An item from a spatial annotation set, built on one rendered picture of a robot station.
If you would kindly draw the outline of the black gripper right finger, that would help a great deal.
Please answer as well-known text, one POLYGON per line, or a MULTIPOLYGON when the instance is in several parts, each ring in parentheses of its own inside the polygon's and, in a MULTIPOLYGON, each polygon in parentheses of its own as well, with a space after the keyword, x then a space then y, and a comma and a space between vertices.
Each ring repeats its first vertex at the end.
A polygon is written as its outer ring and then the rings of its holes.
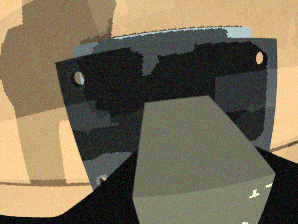
POLYGON ((298 224, 298 164, 258 147, 275 172, 269 198, 258 224, 298 224))

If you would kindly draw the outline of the grey base with four posts and gold pins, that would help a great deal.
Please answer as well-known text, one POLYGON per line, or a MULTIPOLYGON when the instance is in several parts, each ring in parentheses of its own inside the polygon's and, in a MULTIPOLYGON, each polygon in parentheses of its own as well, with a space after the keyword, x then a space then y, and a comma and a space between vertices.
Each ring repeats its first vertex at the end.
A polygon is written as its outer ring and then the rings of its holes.
POLYGON ((96 52, 112 51, 138 45, 165 43, 165 41, 182 41, 198 39, 229 39, 229 37, 251 37, 250 27, 208 27, 208 28, 185 28, 185 30, 168 30, 161 32, 144 32, 128 36, 112 37, 112 39, 93 41, 73 47, 74 57, 93 55, 96 52))

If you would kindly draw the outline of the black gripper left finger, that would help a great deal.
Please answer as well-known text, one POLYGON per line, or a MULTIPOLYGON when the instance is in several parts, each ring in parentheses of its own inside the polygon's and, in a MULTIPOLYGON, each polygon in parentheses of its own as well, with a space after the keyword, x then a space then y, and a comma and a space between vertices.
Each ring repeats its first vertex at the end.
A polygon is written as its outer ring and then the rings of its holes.
POLYGON ((138 148, 96 190, 61 216, 16 217, 0 214, 0 224, 140 224, 133 201, 138 148))

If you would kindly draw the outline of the black board with handle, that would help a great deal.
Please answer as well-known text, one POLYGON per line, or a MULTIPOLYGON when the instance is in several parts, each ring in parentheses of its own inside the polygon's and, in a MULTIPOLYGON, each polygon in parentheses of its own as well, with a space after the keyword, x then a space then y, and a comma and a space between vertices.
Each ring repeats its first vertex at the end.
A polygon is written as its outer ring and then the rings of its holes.
POLYGON ((92 189, 140 147, 140 224, 258 224, 275 172, 254 147, 270 151, 277 51, 274 37, 214 37, 56 61, 92 189))

